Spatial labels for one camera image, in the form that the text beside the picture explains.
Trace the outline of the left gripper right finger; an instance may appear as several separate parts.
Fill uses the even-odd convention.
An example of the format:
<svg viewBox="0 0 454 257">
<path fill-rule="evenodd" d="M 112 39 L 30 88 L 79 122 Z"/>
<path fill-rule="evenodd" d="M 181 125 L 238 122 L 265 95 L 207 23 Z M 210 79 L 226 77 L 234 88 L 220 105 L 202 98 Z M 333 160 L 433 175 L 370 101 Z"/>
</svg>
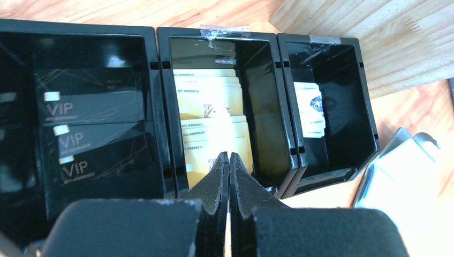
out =
<svg viewBox="0 0 454 257">
<path fill-rule="evenodd" d="M 382 211 L 291 208 L 230 156 L 233 256 L 407 256 L 397 227 Z"/>
</svg>

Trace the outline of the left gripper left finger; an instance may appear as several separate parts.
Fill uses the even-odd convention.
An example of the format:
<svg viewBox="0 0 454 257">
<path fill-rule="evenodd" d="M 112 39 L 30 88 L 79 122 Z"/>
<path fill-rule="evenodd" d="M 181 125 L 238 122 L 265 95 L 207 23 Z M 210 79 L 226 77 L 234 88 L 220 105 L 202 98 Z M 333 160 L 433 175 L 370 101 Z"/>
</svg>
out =
<svg viewBox="0 0 454 257">
<path fill-rule="evenodd" d="M 93 199 L 70 204 L 43 256 L 222 256 L 228 155 L 179 199 Z"/>
</svg>

